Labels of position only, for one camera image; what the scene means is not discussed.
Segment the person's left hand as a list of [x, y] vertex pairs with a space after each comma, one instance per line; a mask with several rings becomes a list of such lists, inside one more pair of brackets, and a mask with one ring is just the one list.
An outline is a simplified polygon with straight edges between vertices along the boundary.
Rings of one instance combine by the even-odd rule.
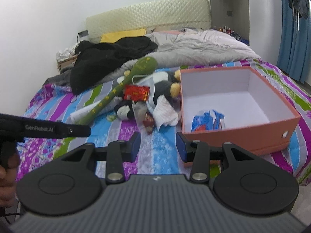
[[15, 200], [16, 178], [20, 157], [15, 153], [8, 160], [8, 169], [1, 166], [1, 181], [0, 181], [0, 204], [2, 208], [12, 207]]

